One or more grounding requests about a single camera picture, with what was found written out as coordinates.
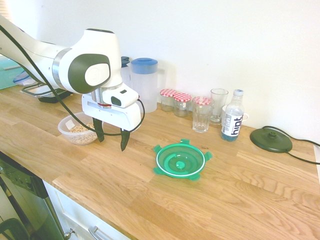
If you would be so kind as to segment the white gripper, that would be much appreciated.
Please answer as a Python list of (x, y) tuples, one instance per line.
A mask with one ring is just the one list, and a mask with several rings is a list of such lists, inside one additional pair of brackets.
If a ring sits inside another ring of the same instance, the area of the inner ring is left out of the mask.
[(130, 131), (137, 127), (141, 122), (141, 112), (138, 104), (133, 103), (125, 108), (115, 105), (111, 105), (109, 108), (102, 108), (97, 102), (92, 100), (92, 97), (89, 94), (83, 94), (81, 102), (83, 112), (87, 116), (92, 117), (95, 133), (100, 143), (105, 139), (103, 122), (121, 128), (120, 148), (123, 152), (130, 139)]

